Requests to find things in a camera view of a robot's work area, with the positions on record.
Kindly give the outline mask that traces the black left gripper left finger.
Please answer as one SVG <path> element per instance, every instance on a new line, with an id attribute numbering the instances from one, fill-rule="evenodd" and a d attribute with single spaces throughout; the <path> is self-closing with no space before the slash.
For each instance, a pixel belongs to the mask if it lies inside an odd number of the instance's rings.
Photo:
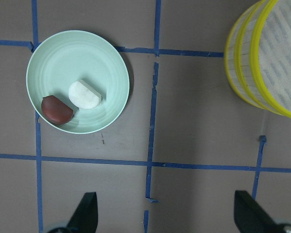
<path id="1" fill-rule="evenodd" d="M 97 194 L 87 192 L 83 195 L 66 227 L 71 233 L 95 233 L 97 225 Z"/>

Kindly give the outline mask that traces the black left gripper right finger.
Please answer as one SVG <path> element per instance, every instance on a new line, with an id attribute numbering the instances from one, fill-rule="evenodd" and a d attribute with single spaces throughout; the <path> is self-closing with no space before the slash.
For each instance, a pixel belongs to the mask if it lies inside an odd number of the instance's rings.
<path id="1" fill-rule="evenodd" d="M 234 222 L 241 233 L 284 233 L 247 191 L 234 194 Z"/>

